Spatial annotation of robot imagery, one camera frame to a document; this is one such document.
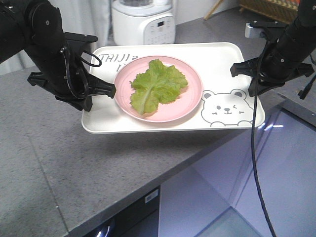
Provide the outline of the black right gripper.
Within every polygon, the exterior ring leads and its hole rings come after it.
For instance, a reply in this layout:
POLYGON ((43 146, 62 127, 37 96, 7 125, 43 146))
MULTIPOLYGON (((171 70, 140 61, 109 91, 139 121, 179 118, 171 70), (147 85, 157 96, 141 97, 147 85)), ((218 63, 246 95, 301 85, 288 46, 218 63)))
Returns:
POLYGON ((244 62, 234 63, 230 68, 231 76, 246 75, 252 77, 248 94, 250 97, 262 95, 267 91, 282 87, 290 80, 299 78, 301 76, 309 77, 314 69, 311 64, 300 63, 294 69, 285 69, 280 67, 278 69, 261 69, 261 58, 253 58, 244 62))

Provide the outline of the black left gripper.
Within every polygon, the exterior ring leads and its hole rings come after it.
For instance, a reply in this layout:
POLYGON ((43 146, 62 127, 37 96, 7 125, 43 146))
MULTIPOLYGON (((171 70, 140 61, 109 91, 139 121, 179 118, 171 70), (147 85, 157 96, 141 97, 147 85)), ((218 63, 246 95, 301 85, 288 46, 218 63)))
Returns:
POLYGON ((96 36, 65 32, 65 42, 56 52, 33 44, 27 47, 27 55, 39 72, 32 72, 28 82, 50 92, 57 100, 66 102, 78 110, 89 111, 90 96, 107 95, 114 98, 116 87, 88 74, 82 64, 81 55, 98 40, 96 36))

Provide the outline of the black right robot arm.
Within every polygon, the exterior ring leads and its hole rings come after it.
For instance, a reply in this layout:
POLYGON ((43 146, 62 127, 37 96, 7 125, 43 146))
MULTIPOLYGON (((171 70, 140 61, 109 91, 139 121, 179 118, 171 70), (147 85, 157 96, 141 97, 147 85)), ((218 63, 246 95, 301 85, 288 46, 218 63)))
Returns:
POLYGON ((300 76, 310 76, 312 65, 303 61, 316 48, 316 2, 302 0, 298 15, 286 25, 278 22, 252 21, 246 25, 252 36, 262 37, 266 45, 261 55, 241 63, 234 63, 231 75, 252 78, 249 96, 261 95, 282 87, 300 76))

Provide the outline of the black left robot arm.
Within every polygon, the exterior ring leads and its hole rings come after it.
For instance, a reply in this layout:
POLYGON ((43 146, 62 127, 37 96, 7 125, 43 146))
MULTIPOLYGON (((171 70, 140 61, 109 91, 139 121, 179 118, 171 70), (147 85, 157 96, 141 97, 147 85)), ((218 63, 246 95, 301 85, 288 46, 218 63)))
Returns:
POLYGON ((47 0, 0 2, 0 61, 25 51, 39 72, 28 82, 52 93, 76 109, 90 111, 92 97, 114 98, 116 87, 90 74, 82 54, 96 36, 64 32, 59 8, 47 0))

